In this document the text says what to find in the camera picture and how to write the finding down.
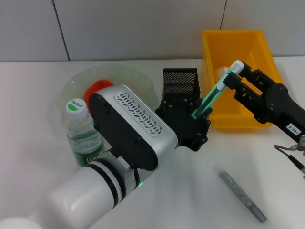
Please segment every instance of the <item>black stripe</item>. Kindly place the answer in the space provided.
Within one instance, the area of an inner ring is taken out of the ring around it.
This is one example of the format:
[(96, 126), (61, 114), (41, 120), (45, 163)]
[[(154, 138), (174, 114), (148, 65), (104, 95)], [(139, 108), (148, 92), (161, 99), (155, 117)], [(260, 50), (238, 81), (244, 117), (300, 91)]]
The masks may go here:
[(140, 184), (140, 176), (137, 169), (133, 170), (134, 178), (135, 178), (135, 188), (136, 189)]
[(113, 201), (114, 201), (114, 205), (113, 208), (118, 204), (119, 202), (119, 198), (118, 198), (118, 192), (114, 186), (114, 183), (112, 182), (112, 180), (110, 179), (110, 177), (107, 175), (107, 173), (105, 173), (100, 167), (98, 167), (97, 165), (94, 164), (88, 164), (86, 165), (86, 167), (90, 167), (92, 169), (94, 169), (96, 172), (98, 172), (103, 178), (104, 180), (107, 182), (110, 191), (112, 192), (113, 195)]
[(126, 186), (125, 186), (125, 182), (123, 181), (122, 177), (120, 176), (120, 174), (118, 173), (118, 171), (116, 171), (116, 169), (112, 166), (112, 164), (110, 164), (108, 161), (106, 161), (105, 159), (102, 158), (98, 158), (95, 159), (94, 161), (97, 161), (103, 165), (105, 165), (115, 176), (115, 178), (117, 179), (121, 191), (122, 191), (122, 200), (125, 198), (126, 196)]

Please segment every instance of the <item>grout line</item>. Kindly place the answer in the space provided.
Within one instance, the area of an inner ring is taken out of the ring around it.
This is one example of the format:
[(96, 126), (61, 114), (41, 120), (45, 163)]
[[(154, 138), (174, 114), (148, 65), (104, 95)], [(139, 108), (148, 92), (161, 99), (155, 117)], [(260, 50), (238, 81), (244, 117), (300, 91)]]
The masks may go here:
[(65, 50), (66, 50), (66, 54), (67, 54), (67, 57), (68, 57), (68, 61), (70, 61), (70, 56), (69, 56), (69, 53), (68, 53), (68, 49), (67, 49), (65, 38), (64, 38), (63, 33), (62, 33), (61, 23), (60, 23), (59, 18), (58, 18), (55, 2), (54, 2), (54, 0), (51, 0), (51, 1), (52, 1), (52, 4), (53, 4), (53, 7), (54, 7), (55, 14), (56, 14), (57, 23), (58, 23), (59, 29), (61, 31), (61, 37), (62, 37), (63, 45), (65, 46)]
[[(227, 6), (227, 0), (225, 0), (225, 4), (224, 4), (224, 12), (225, 12), (225, 7)], [(221, 30), (221, 26), (223, 25), (223, 20), (224, 20), (224, 12), (223, 12), (223, 17), (221, 18), (221, 23), (220, 23), (220, 30)]]

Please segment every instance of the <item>white table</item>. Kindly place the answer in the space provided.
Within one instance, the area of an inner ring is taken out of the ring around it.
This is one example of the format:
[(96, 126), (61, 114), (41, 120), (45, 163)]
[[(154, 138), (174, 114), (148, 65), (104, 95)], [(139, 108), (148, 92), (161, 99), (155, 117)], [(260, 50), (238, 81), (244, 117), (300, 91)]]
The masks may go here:
[[(290, 95), (305, 107), (305, 57), (277, 57)], [(110, 62), (0, 63), (0, 219), (29, 215), (77, 169), (60, 126), (57, 95), (78, 72)], [(201, 60), (115, 61), (149, 75), (161, 97), (163, 68), (198, 68)], [(212, 128), (199, 152), (180, 147), (162, 167), (92, 229), (305, 228), (305, 181), (274, 144), (291, 146), (276, 126), (233, 134)], [(301, 152), (293, 155), (305, 164)], [(239, 183), (268, 220), (261, 224), (218, 177)]]

